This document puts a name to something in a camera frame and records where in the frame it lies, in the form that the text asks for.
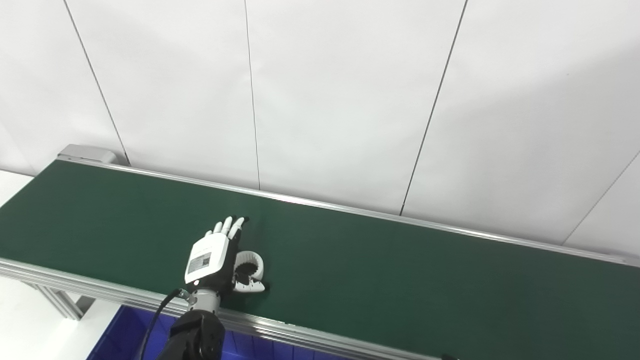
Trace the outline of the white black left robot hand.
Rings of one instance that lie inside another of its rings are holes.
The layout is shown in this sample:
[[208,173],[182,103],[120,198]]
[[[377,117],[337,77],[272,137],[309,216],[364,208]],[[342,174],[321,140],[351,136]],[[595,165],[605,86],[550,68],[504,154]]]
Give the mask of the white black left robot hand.
[[247,218],[229,216],[208,230],[190,249],[184,273],[189,292],[210,291],[219,297],[230,293],[266,292],[265,262],[258,253],[240,250]]

